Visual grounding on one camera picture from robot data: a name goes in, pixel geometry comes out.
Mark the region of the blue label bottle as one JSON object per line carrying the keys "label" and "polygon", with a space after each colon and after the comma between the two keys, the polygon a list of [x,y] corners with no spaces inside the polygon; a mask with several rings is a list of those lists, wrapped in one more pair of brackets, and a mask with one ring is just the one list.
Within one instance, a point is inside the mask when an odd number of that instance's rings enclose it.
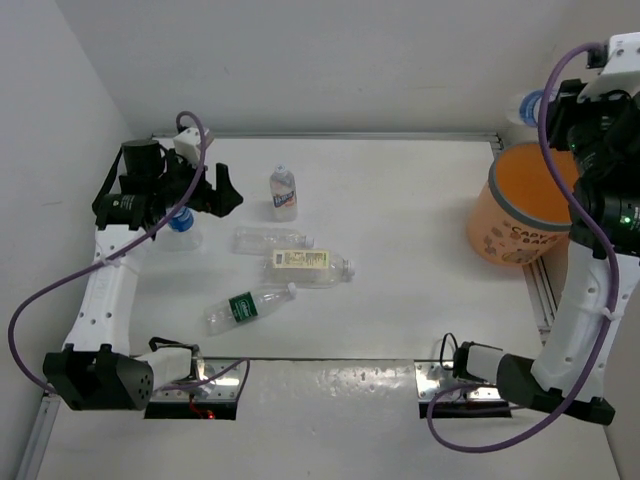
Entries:
{"label": "blue label bottle", "polygon": [[506,105],[506,118],[512,124],[536,128],[543,94],[543,89],[537,89],[512,96]]}
{"label": "blue label bottle", "polygon": [[187,252],[199,248],[201,231],[188,207],[182,207],[157,237],[159,249],[168,252]]}

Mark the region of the square clear bottle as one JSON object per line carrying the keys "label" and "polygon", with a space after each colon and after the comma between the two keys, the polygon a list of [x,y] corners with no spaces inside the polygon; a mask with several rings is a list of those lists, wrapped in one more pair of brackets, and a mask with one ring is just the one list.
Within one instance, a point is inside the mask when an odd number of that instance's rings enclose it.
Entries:
{"label": "square clear bottle", "polygon": [[298,215],[294,174],[283,164],[275,167],[269,179],[274,215],[278,221],[294,221]]}

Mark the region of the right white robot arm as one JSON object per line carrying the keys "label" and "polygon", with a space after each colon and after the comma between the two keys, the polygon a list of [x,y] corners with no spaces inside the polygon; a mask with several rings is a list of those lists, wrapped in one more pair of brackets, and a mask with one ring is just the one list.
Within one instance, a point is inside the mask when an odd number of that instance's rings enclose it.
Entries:
{"label": "right white robot arm", "polygon": [[556,318],[535,359],[463,343],[452,375],[497,387],[519,406],[552,413],[576,382],[565,414],[608,425],[604,371],[621,317],[639,283],[639,97],[609,87],[582,100],[585,83],[561,83],[548,108],[551,148],[572,154],[579,178],[569,208],[568,267]]}

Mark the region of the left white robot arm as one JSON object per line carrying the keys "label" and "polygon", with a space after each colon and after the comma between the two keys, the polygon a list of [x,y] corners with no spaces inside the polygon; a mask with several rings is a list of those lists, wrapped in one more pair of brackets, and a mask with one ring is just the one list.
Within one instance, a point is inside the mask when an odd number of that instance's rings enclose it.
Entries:
{"label": "left white robot arm", "polygon": [[195,390],[199,349],[167,342],[148,354],[130,352],[130,320],[140,272],[158,231],[189,210],[223,218],[242,204],[225,164],[206,179],[203,140],[175,137],[121,145],[92,203],[95,256],[80,311],[63,347],[46,355],[43,372],[75,411],[143,410],[158,390]]}

